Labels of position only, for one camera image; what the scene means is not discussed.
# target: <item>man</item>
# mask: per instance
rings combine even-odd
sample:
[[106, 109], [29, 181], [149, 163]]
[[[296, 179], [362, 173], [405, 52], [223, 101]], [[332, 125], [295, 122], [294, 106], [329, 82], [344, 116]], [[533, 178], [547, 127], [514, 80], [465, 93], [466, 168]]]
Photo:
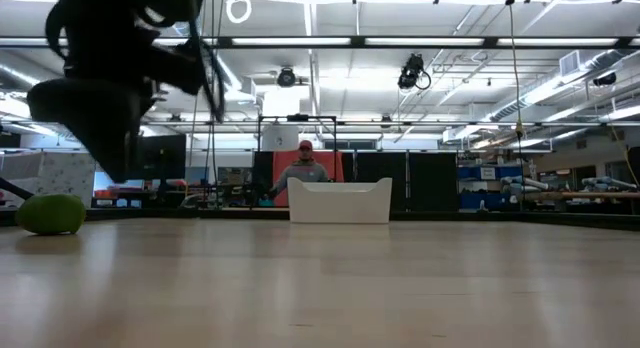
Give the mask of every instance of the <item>man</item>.
[[298, 160], [288, 166], [280, 175], [269, 196], [276, 197], [287, 188], [288, 178], [298, 178], [303, 182], [328, 182], [329, 174], [322, 164], [316, 163], [313, 159], [313, 145], [304, 140], [298, 147]]

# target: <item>security camera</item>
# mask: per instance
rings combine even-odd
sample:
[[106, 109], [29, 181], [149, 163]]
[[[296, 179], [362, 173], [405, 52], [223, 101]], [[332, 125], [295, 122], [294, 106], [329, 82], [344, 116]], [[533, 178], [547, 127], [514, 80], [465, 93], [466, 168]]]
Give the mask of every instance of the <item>security camera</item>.
[[282, 68], [278, 75], [278, 86], [282, 88], [290, 88], [296, 84], [296, 75], [293, 74], [292, 68]]

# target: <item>gray shirt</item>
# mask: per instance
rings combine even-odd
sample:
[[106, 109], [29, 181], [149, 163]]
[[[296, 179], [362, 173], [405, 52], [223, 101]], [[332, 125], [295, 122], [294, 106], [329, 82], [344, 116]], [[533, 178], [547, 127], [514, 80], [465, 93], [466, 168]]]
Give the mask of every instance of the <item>gray shirt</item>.
[[328, 182], [329, 174], [322, 164], [314, 161], [294, 162], [282, 172], [280, 178], [274, 185], [273, 189], [276, 191], [276, 195], [287, 188], [287, 178], [298, 178], [303, 182], [310, 183]]

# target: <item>red partition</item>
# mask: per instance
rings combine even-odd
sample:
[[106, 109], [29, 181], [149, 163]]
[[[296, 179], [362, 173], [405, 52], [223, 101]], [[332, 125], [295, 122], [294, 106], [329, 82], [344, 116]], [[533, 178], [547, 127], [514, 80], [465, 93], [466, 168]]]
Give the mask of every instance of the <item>red partition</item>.
[[[299, 152], [296, 151], [288, 151], [288, 152], [275, 152], [273, 154], [273, 182], [277, 182], [280, 178], [282, 172], [291, 165], [291, 163], [298, 160]], [[316, 163], [322, 164], [324, 168], [329, 173], [329, 179], [332, 179], [336, 182], [344, 182], [344, 174], [342, 172], [342, 152], [338, 152], [335, 154], [336, 161], [336, 174], [337, 177], [334, 177], [333, 170], [333, 161], [334, 161], [334, 153], [333, 152], [313, 152], [313, 159], [316, 160]], [[275, 199], [276, 207], [286, 207], [289, 205], [287, 191], [283, 191], [276, 197]]]

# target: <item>ceiling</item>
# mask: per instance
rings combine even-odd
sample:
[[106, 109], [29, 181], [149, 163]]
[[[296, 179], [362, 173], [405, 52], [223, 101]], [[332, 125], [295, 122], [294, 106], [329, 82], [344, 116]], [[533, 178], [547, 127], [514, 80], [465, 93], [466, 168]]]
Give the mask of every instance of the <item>ceiling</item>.
[[[42, 37], [46, 16], [55, 0], [0, 0], [0, 36]], [[309, 3], [305, 13], [304, 0], [250, 0], [252, 11], [242, 23], [232, 23], [225, 11], [227, 0], [206, 0], [203, 9], [206, 36], [502, 36], [510, 35], [509, 9], [504, 4], [489, 4], [490, 0], [317, 0]], [[635, 36], [640, 26], [640, 5], [625, 0], [611, 4], [566, 4], [581, 0], [534, 0], [530, 4], [517, 2], [513, 6], [514, 32], [518, 36], [599, 37]], [[243, 4], [233, 5], [236, 16], [244, 14]], [[179, 36], [173, 28], [164, 36]], [[104, 44], [118, 49], [125, 42], [118, 37], [105, 37]], [[517, 51], [518, 81], [525, 89], [539, 79], [555, 74], [558, 61], [571, 50]], [[400, 68], [411, 53], [422, 54], [432, 86], [429, 90], [409, 96], [399, 92], [397, 80]], [[461, 120], [480, 121], [509, 97], [515, 99], [516, 77], [513, 54], [509, 50], [483, 51], [479, 49], [317, 49], [313, 51], [314, 69], [318, 71], [318, 105], [315, 113], [336, 115], [343, 120], [378, 120], [389, 114], [394, 120]], [[282, 67], [293, 68], [298, 77], [310, 78], [310, 52], [307, 49], [247, 49], [222, 50], [221, 59], [240, 80], [252, 78], [258, 96], [278, 90], [275, 75]], [[63, 62], [48, 49], [0, 50], [0, 65], [38, 80], [62, 74]], [[637, 80], [637, 59], [627, 59], [615, 66], [618, 74], [616, 89]], [[0, 70], [0, 89], [28, 89], [27, 82]], [[610, 92], [612, 87], [590, 87], [591, 95]], [[190, 120], [194, 108], [198, 120], [208, 118], [207, 105], [200, 98], [188, 96], [176, 89], [169, 91], [166, 102], [158, 103], [148, 113], [149, 120], [165, 121], [171, 114], [180, 113]], [[291, 96], [301, 99], [302, 113], [313, 113], [308, 85], [290, 89]], [[246, 97], [228, 93], [230, 101], [227, 123], [218, 133], [252, 132], [255, 127], [240, 126], [233, 121], [255, 120], [262, 100], [248, 102]], [[527, 108], [526, 119], [541, 121], [563, 109], [587, 100], [585, 84], [576, 82]], [[593, 109], [585, 109], [567, 117], [582, 121], [593, 116]], [[416, 127], [410, 134], [440, 133], [447, 127]], [[190, 126], [176, 130], [188, 131]], [[205, 127], [196, 128], [199, 132]], [[396, 133], [407, 127], [395, 127]], [[343, 127], [342, 133], [380, 131], [379, 127]], [[473, 136], [482, 139], [482, 135]]]

